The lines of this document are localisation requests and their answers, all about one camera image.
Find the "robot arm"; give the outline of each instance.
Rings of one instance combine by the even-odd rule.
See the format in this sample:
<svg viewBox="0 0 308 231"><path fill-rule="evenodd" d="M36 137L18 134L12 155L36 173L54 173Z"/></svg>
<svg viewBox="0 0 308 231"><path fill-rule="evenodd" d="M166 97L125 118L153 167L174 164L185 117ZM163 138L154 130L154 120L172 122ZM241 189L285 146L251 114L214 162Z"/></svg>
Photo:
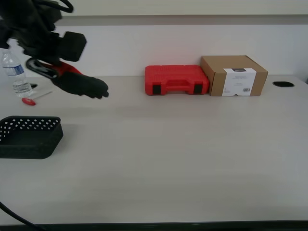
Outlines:
<svg viewBox="0 0 308 231"><path fill-rule="evenodd" d="M24 54L32 57L26 63L30 70L71 94L107 97L108 86L103 81L85 76L72 66L67 68L60 61L78 61L87 43L83 34L66 32L62 38L53 32L54 23L62 18L61 11L74 10L68 0L60 1L66 6L52 0L0 0L0 48L8 49L8 39L14 38Z"/></svg>

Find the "toolbox handle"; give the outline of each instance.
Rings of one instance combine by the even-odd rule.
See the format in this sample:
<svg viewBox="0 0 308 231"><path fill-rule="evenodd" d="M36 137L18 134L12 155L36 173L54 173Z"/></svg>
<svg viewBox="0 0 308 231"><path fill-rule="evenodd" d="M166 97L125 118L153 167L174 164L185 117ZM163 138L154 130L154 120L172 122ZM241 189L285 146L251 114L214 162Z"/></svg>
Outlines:
<svg viewBox="0 0 308 231"><path fill-rule="evenodd" d="M178 91L178 90L189 90L189 89L190 89L190 84L185 79L172 79L166 82L167 91L172 91L172 90Z"/></svg>

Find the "black plastic basket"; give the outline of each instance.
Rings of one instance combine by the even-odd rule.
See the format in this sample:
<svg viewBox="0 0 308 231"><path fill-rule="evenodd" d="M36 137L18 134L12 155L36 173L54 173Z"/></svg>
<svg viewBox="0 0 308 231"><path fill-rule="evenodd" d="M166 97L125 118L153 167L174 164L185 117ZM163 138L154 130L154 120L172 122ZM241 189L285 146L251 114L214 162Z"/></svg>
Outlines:
<svg viewBox="0 0 308 231"><path fill-rule="evenodd" d="M10 116L0 121L0 158L45 159L63 137L58 117Z"/></svg>

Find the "white label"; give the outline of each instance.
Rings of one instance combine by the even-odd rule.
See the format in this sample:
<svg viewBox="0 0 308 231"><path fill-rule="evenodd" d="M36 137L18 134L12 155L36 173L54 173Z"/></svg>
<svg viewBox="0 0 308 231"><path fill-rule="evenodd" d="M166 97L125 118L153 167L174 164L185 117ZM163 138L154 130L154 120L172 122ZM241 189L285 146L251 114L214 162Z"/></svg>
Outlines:
<svg viewBox="0 0 308 231"><path fill-rule="evenodd" d="M222 96L249 96L257 72L252 68L233 68L224 70L227 72L227 75Z"/></svg>
<svg viewBox="0 0 308 231"><path fill-rule="evenodd" d="M4 67L4 70L8 76L17 76L24 72L21 65L15 67Z"/></svg>

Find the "bottle label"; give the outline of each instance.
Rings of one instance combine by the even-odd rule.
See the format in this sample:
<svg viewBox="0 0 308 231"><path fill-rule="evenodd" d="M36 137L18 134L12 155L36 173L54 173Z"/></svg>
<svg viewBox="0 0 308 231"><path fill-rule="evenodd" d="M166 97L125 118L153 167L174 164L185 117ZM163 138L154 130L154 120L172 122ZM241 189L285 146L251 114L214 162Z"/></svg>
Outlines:
<svg viewBox="0 0 308 231"><path fill-rule="evenodd" d="M16 67L4 67L4 70L8 76L17 76L24 72L24 69L21 65Z"/></svg>

